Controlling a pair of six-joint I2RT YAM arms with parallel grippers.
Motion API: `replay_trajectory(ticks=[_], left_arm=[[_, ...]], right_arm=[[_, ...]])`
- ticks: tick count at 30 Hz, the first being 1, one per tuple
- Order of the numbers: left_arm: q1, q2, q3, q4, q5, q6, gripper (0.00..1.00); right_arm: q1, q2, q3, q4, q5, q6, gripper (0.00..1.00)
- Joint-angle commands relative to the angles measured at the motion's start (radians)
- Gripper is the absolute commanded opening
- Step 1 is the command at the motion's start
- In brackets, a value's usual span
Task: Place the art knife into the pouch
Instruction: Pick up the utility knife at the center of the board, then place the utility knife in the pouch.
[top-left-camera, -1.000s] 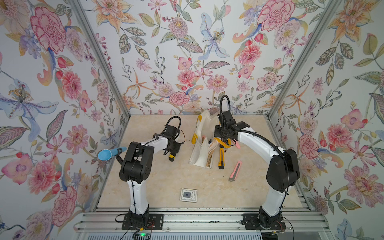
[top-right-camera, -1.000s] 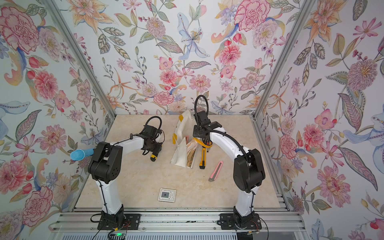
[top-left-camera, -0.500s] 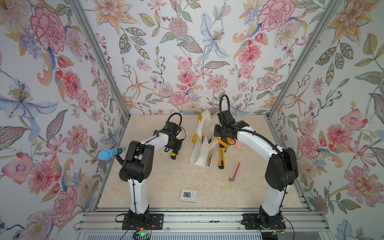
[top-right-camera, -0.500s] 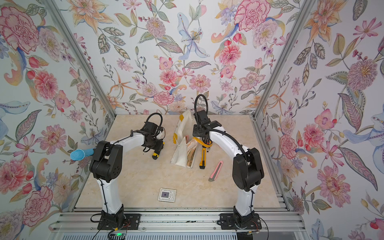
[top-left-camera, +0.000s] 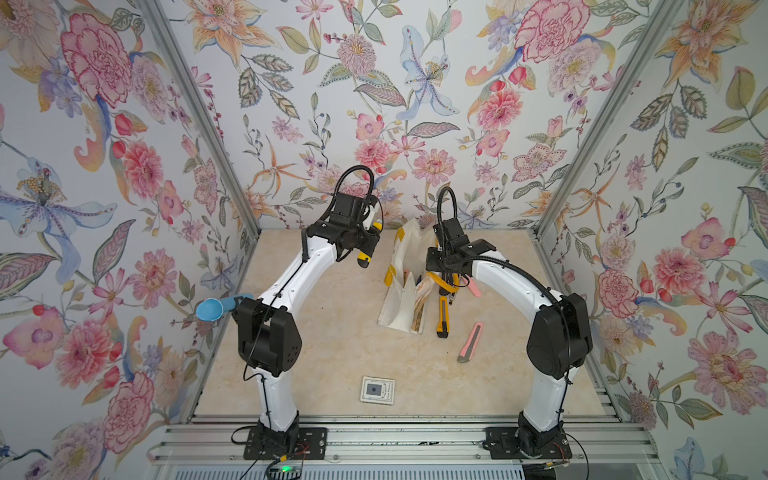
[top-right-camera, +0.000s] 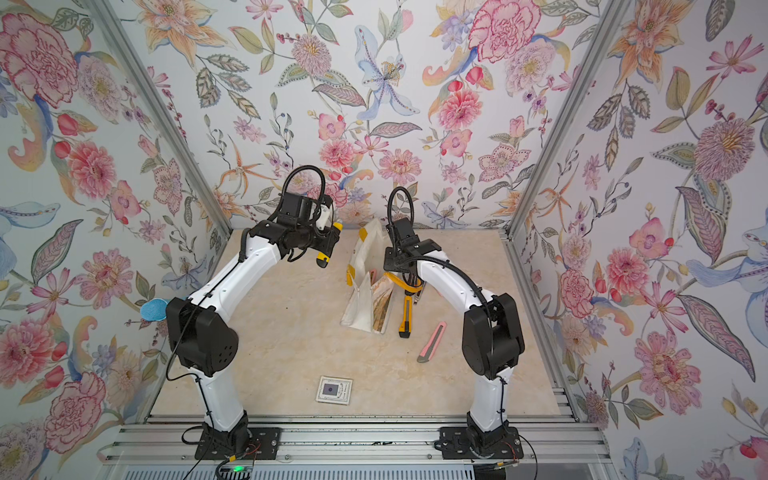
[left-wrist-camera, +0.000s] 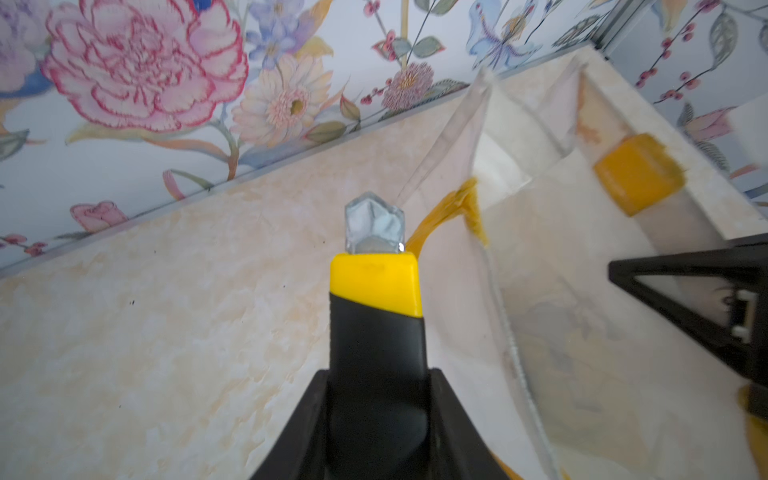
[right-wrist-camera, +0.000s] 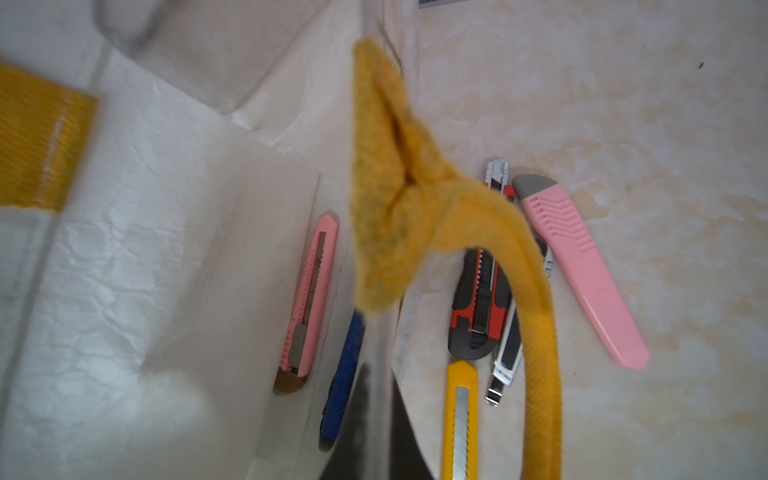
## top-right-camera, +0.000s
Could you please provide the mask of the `yellow black utility knife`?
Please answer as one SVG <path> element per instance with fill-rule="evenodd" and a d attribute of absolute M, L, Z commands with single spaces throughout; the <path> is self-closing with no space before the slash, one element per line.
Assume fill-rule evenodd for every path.
<path fill-rule="evenodd" d="M 320 268 L 326 268 L 333 255 L 334 248 L 340 239 L 343 225 L 339 222 L 334 222 L 328 229 L 327 234 L 324 237 L 318 237 L 315 243 L 315 250 L 318 252 L 316 258 L 316 264 Z"/>

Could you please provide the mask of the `white canvas pouch yellow handles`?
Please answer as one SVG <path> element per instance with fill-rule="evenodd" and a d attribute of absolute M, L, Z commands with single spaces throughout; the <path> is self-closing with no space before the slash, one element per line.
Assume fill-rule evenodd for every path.
<path fill-rule="evenodd" d="M 352 293 L 342 315 L 342 327 L 383 335 L 386 332 L 395 283 L 383 269 L 389 238 L 382 222 L 373 219 L 358 231 L 346 268 Z"/>

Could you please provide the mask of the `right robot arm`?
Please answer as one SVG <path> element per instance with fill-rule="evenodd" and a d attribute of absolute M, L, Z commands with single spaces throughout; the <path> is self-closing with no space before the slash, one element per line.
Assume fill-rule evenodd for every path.
<path fill-rule="evenodd" d="M 475 374 L 467 433 L 478 449 L 500 442 L 511 431 L 509 383 L 525 351 L 516 301 L 481 288 L 436 242 L 416 235 L 392 242 L 385 251 L 384 270 L 426 282 L 463 315 L 462 354 Z"/>

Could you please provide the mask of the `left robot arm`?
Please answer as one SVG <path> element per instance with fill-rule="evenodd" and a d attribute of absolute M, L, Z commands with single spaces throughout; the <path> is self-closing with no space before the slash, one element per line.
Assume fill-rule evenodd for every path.
<path fill-rule="evenodd" d="M 343 225 L 284 226 L 264 220 L 242 232 L 240 250 L 216 276 L 185 299 L 166 307 L 172 353 L 187 369 L 201 394 L 205 423 L 233 437 L 247 429 L 248 417 L 230 366 L 239 336 L 229 321 L 246 294 L 293 250 L 315 250 L 317 265 L 328 265 Z"/>

